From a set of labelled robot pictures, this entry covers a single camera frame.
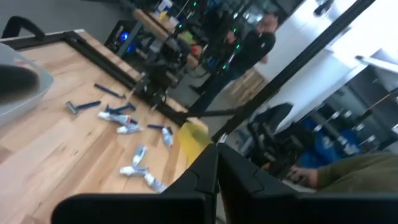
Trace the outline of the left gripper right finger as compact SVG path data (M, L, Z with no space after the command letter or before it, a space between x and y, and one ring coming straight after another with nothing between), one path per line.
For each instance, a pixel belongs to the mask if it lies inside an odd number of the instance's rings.
M229 224L398 224L398 193L303 193L225 144L218 183Z

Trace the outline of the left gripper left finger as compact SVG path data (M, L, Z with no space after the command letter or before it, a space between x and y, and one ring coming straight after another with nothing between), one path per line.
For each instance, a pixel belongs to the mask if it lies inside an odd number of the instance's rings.
M51 224L215 224L218 149L208 145L161 194L78 194L53 210Z

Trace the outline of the white travel toothpaste tube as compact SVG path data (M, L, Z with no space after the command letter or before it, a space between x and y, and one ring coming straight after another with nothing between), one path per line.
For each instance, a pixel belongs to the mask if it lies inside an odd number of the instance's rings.
M143 129L138 124L129 124L119 127L116 132L118 134L131 134L142 131Z
M146 173L144 175L144 180L147 185L157 193L162 193L166 189L166 186L162 182L159 182L151 173Z
M173 132L169 127L162 128L163 141L167 147L172 147L174 144Z
M133 167L138 166L140 164L141 160L144 158L146 152L147 152L147 147L146 146L138 145L136 147L135 154L134 154L134 156L132 158L131 165Z
M148 167L126 166L119 170L121 175L127 177L143 177L149 172Z
M121 125L137 124L137 121L132 119L131 116L125 114L111 114L109 112L98 113L98 117L107 121L114 121Z

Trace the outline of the person's forearm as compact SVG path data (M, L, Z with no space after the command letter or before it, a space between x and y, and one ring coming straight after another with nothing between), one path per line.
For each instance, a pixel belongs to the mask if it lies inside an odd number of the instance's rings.
M392 152L363 154L320 167L317 190L398 193L398 155Z

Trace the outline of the white plastic bin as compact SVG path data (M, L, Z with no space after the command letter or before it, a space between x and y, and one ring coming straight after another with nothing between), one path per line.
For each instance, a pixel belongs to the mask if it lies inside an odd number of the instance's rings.
M30 68L39 75L40 89L37 93L25 96L16 101L0 101L0 127L11 123L18 117L35 108L48 92L54 82L54 77L46 69L24 57L10 46L0 43L0 64L17 65Z

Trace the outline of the person's hand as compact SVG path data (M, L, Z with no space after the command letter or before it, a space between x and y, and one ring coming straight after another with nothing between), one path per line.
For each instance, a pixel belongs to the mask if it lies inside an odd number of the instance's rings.
M292 166L285 178L294 184L316 189L318 187L318 170Z

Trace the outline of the black office chair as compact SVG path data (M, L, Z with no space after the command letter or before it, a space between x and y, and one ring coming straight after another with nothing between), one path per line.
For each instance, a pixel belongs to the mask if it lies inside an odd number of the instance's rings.
M304 152L315 144L314 135L302 124L292 123L283 131L276 131L292 108L290 103L273 106L257 114L247 125L252 144L244 157L278 179L285 178Z

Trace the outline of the blue storage crate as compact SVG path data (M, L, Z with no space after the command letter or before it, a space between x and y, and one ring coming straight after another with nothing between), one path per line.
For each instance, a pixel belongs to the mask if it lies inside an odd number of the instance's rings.
M351 130L351 122L344 118L335 118L328 124L337 130L339 137L343 138L342 141L330 134L325 127L317 131L317 124L311 118L293 124L296 128L295 135L303 146L298 165L318 168L363 153L356 133Z

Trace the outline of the yellow plastic bin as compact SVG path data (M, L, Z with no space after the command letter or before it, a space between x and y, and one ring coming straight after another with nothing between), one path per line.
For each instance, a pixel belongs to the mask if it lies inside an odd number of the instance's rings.
M199 124L186 122L177 133L178 141L187 157L187 166L201 154L207 145L212 144L208 130Z

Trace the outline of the computer tower blue light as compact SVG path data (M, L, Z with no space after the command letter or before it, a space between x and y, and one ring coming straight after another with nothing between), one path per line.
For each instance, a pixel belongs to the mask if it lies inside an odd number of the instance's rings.
M119 20L104 45L119 57L126 58L142 47L143 31L141 22Z

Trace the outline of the wooden crate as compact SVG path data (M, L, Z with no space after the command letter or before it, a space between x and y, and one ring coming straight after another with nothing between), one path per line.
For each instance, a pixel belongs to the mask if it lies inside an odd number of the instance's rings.
M255 68L251 68L241 78L232 82L226 91L234 104L241 106L253 99L268 82L268 79Z

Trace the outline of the wooden background desk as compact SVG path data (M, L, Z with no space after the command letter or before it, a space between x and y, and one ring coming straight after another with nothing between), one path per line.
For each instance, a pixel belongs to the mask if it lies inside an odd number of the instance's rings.
M142 9L133 10L132 16L143 25L145 31L149 31L159 40L165 40L175 31L175 26L170 22L168 16L160 19L153 12L145 12ZM199 57L203 52L203 47L194 40L185 40L183 34L179 34L178 38L191 46L193 52L187 56L188 66L196 68L199 64Z

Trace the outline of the person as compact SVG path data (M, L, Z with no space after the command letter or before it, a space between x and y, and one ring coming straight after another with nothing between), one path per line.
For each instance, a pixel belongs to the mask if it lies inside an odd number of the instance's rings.
M276 13L265 14L257 27L246 34L242 49L234 55L226 71L212 75L200 87L190 87L199 93L200 97L191 105L189 111L194 113L206 111L227 84L242 77L255 64L259 62L266 64L268 54L276 42L275 31L278 25Z

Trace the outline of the black curved bracket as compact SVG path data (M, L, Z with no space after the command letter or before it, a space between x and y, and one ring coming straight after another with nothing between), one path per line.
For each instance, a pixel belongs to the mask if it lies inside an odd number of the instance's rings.
M22 29L25 29L31 34L33 34L34 37L38 40L45 39L45 32L41 28L39 28L36 24L34 24L30 19L27 19L22 16L12 16L8 20L3 30L1 38L6 39L6 38L18 37Z

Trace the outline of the black aluminium rig frame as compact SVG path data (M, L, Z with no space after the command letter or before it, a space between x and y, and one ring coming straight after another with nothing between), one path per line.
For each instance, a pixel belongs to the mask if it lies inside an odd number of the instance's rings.
M245 119L268 100L280 87L286 84L301 68L303 68L314 56L326 47L344 28L348 27L357 17L367 10L376 0L356 0L354 4L345 10L327 29L325 29L305 50L294 58L277 76L264 87L252 100L247 102L240 110L219 111L218 114L231 115L232 118L213 135L212 140L217 140L222 134L229 134L234 131ZM35 37L2 40L5 44L18 51L54 42L66 42L72 48L99 66L108 75L119 83L132 90L137 80L126 72L122 71L115 63L111 62L104 55L95 50L83 40L76 32L68 31L59 34L46 35L44 40Z

